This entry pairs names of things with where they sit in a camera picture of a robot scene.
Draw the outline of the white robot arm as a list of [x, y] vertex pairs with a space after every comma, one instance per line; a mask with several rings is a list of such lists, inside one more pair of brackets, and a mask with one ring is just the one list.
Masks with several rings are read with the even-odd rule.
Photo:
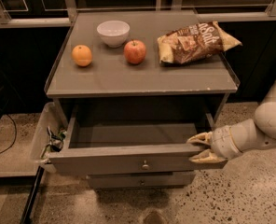
[[189, 159], [194, 163], [219, 163], [250, 150], [276, 148], [276, 80], [252, 119], [196, 134], [188, 142], [208, 146]]

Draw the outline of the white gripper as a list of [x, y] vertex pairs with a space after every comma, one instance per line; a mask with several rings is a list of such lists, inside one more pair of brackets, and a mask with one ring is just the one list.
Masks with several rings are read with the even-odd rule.
[[191, 144], [211, 146], [212, 150], [205, 149], [200, 154], [194, 155], [189, 159], [195, 163], [218, 163], [218, 157], [231, 160], [242, 154], [236, 147], [230, 128], [227, 125], [221, 128], [216, 128], [213, 132], [198, 133], [188, 138], [187, 142]]

